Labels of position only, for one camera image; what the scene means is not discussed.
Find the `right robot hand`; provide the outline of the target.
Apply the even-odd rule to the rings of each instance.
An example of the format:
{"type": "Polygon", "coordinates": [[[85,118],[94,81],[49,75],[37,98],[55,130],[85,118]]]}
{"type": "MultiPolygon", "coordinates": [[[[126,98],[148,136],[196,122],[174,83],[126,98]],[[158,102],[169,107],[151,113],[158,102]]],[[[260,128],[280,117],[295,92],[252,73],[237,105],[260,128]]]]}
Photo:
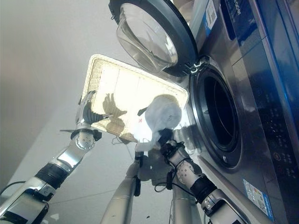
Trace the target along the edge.
{"type": "Polygon", "coordinates": [[[163,145],[172,136],[172,114],[166,109],[149,110],[149,107],[138,111],[138,121],[134,137],[138,143],[163,145]]]}

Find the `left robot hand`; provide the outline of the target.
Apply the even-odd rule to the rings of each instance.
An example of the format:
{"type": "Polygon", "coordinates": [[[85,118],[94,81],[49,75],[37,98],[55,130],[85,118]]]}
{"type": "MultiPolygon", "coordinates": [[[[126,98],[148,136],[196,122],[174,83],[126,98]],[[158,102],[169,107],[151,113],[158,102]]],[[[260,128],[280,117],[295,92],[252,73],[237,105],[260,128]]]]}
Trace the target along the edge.
{"type": "Polygon", "coordinates": [[[92,97],[95,93],[96,90],[93,90],[89,91],[84,97],[81,96],[75,118],[76,130],[83,128],[91,129],[93,123],[113,117],[113,114],[99,114],[92,110],[92,97]]]}

